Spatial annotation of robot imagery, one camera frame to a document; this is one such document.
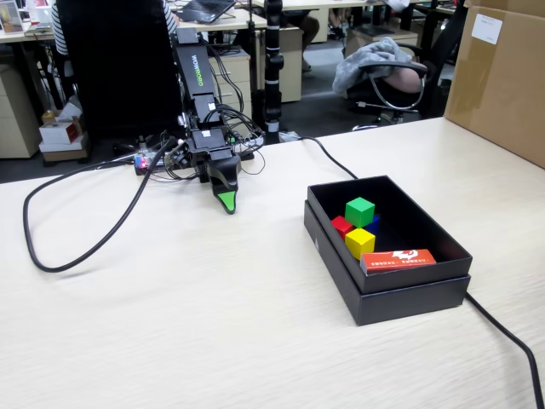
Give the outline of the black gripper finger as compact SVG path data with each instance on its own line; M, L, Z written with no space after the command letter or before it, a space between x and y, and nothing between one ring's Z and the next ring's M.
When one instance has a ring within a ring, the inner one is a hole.
M226 187L223 184L213 184L212 193L214 197L220 202L224 211L232 215L236 211L236 195L237 187Z
M211 156L207 160L207 173L213 194L238 191L238 173L241 159L237 154Z

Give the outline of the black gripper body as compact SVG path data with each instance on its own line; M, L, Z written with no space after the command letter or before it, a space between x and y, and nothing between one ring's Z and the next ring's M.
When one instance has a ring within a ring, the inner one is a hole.
M223 128L216 127L211 130L194 130L186 141L187 155L191 166L200 174L206 174L207 160L211 156L226 154L228 157L232 149L228 146Z

